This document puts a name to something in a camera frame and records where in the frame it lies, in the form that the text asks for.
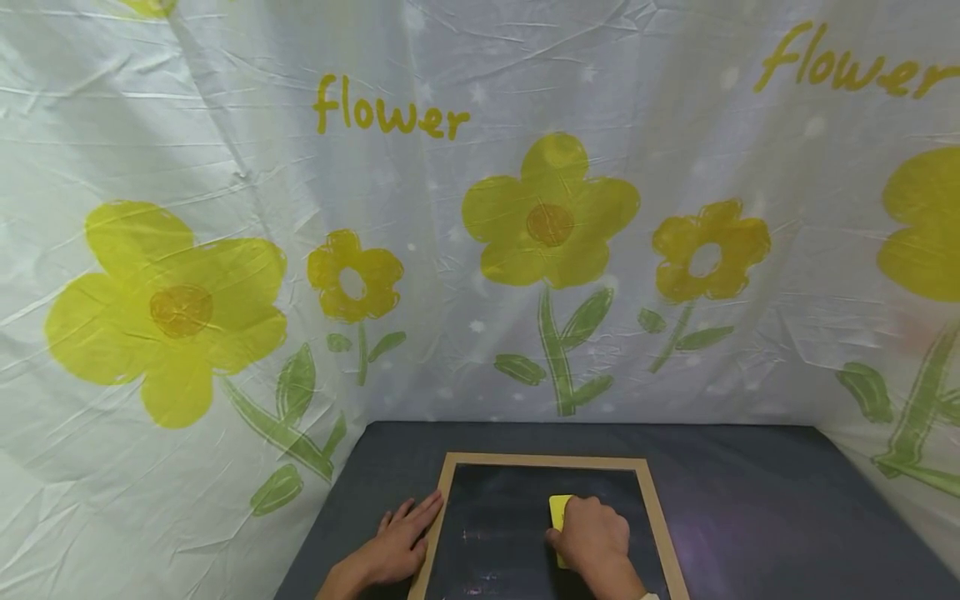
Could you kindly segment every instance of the hand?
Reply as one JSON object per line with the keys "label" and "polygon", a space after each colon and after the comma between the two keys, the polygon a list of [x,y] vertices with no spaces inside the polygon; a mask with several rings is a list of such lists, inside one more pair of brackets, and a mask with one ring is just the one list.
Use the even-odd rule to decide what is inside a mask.
{"label": "hand", "polygon": [[564,530],[548,529],[546,540],[597,600],[638,600],[647,593],[627,556],[630,524],[597,498],[571,497]]}
{"label": "hand", "polygon": [[416,573],[426,558],[426,538],[417,538],[437,518],[444,497],[436,490],[411,511],[413,505],[414,499],[410,498],[395,513],[387,511],[376,536],[338,567],[359,576],[365,586],[392,584]]}

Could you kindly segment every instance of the fabric backdrop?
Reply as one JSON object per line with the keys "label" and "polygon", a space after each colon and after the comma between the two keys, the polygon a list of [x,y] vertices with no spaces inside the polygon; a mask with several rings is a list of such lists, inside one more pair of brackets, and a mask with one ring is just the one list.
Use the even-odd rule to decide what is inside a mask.
{"label": "fabric backdrop", "polygon": [[270,597],[384,419],[813,424],[960,573],[957,3],[0,13],[0,596]]}

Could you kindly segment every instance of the wrist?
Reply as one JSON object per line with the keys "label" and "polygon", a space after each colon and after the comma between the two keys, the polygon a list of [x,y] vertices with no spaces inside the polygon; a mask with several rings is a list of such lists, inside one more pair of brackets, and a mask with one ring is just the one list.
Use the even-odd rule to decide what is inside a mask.
{"label": "wrist", "polygon": [[597,600],[640,600],[647,593],[626,556],[597,561],[581,576]]}
{"label": "wrist", "polygon": [[371,574],[367,569],[347,557],[330,569],[317,600],[352,600],[371,583]]}

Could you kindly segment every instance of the yellow text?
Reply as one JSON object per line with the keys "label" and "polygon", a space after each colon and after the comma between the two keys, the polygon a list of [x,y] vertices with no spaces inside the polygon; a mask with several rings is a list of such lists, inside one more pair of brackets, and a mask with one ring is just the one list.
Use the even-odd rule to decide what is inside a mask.
{"label": "yellow text", "polygon": [[915,80],[922,70],[920,63],[916,60],[905,60],[899,64],[891,63],[891,66],[883,72],[888,66],[886,57],[876,57],[870,66],[863,63],[862,66],[865,68],[861,75],[861,63],[859,60],[852,59],[850,50],[839,55],[833,50],[817,53],[827,28],[827,23],[817,27],[816,31],[809,36],[802,55],[800,52],[787,52],[787,50],[798,37],[807,37],[807,34],[813,30],[813,21],[804,21],[788,31],[774,49],[773,54],[763,61],[763,74],[756,81],[754,92],[759,93],[770,83],[778,67],[793,63],[798,63],[796,67],[798,84],[803,83],[804,79],[812,85],[830,80],[830,86],[833,89],[856,91],[874,83],[891,96],[906,96],[912,89],[911,97],[918,99],[923,98],[939,82],[960,77],[960,65],[931,64],[924,70],[922,76]]}
{"label": "yellow text", "polygon": [[[415,128],[420,128],[430,137],[441,139],[444,137],[444,114],[439,108],[430,107],[423,112],[423,118],[417,120],[417,106],[410,103],[406,107],[406,114],[402,108],[391,108],[387,112],[387,104],[382,98],[376,98],[373,104],[366,98],[359,98],[350,104],[350,78],[341,75],[340,100],[331,100],[326,97],[327,89],[337,81],[337,76],[327,73],[320,79],[320,87],[317,89],[317,104],[313,109],[320,115],[320,121],[317,123],[317,133],[326,133],[327,113],[332,110],[339,110],[344,119],[344,126],[347,129],[356,126],[362,130],[367,130],[373,126],[374,120],[377,127],[384,133],[390,133],[396,130],[400,133],[411,133]],[[450,110],[446,114],[446,137],[450,140],[457,138],[457,131],[460,126],[470,120],[469,112],[454,112]]]}

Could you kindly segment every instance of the eraser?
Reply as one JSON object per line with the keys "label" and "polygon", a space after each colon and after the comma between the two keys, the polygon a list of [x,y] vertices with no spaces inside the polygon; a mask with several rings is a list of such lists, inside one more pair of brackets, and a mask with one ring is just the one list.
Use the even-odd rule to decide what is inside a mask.
{"label": "eraser", "polygon": [[[550,496],[550,520],[553,528],[557,531],[564,530],[564,513],[566,512],[566,501],[573,497],[572,493]],[[564,562],[564,559],[557,555],[557,566],[559,568],[570,568]]]}

